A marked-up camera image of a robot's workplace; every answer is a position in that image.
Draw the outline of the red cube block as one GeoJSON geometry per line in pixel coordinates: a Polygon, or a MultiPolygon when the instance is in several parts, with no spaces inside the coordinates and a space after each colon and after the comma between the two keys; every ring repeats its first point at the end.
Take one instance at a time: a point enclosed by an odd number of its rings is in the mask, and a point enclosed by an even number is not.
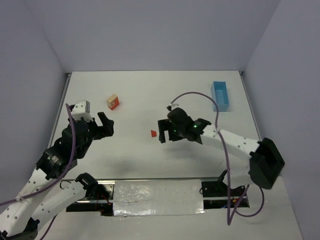
{"type": "Polygon", "coordinates": [[[114,106],[114,107],[117,107],[119,104],[120,104],[119,98],[116,97],[116,98],[113,100],[113,106],[114,106]]]}

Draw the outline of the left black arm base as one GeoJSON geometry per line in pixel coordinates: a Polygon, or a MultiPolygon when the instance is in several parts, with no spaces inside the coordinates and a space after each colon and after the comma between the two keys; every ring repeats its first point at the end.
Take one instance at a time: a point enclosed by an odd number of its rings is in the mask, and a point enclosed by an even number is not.
{"type": "Polygon", "coordinates": [[[99,183],[95,195],[85,196],[66,208],[68,213],[99,213],[101,216],[112,217],[115,184],[99,183]]]}

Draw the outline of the red wedge block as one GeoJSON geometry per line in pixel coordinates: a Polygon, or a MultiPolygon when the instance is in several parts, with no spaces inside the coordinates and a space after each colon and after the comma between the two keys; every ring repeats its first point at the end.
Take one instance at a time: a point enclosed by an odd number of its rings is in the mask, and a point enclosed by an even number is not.
{"type": "Polygon", "coordinates": [[[157,132],[154,131],[154,130],[151,130],[150,133],[151,133],[151,136],[152,136],[152,137],[156,137],[156,136],[157,136],[157,132]]]}

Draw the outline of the natural wood block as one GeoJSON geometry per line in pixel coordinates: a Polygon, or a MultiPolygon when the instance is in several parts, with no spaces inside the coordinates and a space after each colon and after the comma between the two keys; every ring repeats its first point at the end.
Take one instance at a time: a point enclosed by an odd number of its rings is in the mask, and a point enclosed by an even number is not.
{"type": "Polygon", "coordinates": [[[106,101],[108,104],[112,104],[117,99],[118,99],[118,96],[116,94],[112,94],[106,101]]]}

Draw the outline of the red cube with window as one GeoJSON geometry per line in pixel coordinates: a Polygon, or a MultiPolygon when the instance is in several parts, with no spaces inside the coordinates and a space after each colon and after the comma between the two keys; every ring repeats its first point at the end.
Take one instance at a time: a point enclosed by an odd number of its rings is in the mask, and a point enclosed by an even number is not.
{"type": "Polygon", "coordinates": [[[108,108],[109,108],[111,111],[113,111],[117,106],[118,106],[117,104],[116,104],[116,105],[109,105],[108,108]]]}

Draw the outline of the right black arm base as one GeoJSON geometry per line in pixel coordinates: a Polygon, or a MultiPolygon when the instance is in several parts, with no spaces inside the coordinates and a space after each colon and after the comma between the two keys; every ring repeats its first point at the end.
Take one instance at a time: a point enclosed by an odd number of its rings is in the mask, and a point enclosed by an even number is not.
{"type": "MultiPolygon", "coordinates": [[[[210,209],[225,209],[228,202],[228,189],[223,180],[227,180],[227,170],[224,170],[222,174],[213,181],[202,181],[199,193],[203,197],[203,208],[205,210],[210,209]]],[[[241,195],[244,193],[246,187],[244,185],[230,190],[231,204],[233,208],[238,202],[241,195]]],[[[247,195],[243,197],[243,200],[238,206],[239,208],[249,208],[249,201],[247,195]]]]}

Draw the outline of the blue plastic box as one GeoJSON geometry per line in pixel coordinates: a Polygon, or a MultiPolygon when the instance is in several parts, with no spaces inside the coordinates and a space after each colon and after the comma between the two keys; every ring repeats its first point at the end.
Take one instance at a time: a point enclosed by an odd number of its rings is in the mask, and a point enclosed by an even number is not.
{"type": "Polygon", "coordinates": [[[227,84],[225,81],[214,81],[211,85],[211,98],[220,112],[227,112],[230,106],[227,84]]]}

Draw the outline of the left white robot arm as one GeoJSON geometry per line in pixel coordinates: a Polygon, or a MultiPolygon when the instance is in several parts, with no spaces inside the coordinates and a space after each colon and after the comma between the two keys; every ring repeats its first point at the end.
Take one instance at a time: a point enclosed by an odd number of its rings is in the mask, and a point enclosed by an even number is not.
{"type": "Polygon", "coordinates": [[[73,202],[81,199],[108,200],[110,193],[89,173],[81,173],[69,186],[44,200],[50,190],[84,158],[94,140],[111,137],[114,121],[104,112],[95,119],[76,119],[70,116],[68,126],[53,146],[46,149],[27,184],[13,200],[4,203],[6,209],[0,215],[0,238],[2,240],[34,240],[38,231],[73,202]]]}

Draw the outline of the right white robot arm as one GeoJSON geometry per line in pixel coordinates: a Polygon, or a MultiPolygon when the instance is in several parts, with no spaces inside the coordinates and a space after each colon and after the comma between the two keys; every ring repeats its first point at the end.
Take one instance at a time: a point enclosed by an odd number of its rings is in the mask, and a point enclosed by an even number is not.
{"type": "Polygon", "coordinates": [[[226,150],[227,155],[239,158],[244,167],[227,167],[229,173],[222,173],[219,181],[231,189],[246,185],[257,185],[270,190],[280,175],[285,161],[275,143],[264,138],[259,141],[246,138],[220,129],[203,118],[193,120],[177,107],[167,114],[166,119],[158,120],[159,141],[166,139],[175,142],[186,139],[205,146],[226,150]]]}

